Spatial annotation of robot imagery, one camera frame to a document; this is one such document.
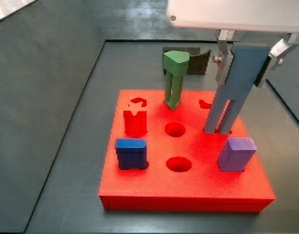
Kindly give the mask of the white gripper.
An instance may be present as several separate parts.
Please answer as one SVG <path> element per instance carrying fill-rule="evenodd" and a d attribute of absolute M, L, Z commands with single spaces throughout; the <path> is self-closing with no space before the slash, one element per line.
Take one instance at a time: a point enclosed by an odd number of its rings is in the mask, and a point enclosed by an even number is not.
<path fill-rule="evenodd" d="M 219 29 L 216 82 L 223 85 L 234 61 L 227 42 L 235 31 L 288 33 L 271 47 L 254 85 L 260 88 L 266 74 L 299 46 L 299 0 L 167 0 L 165 15 L 173 27 Z"/>

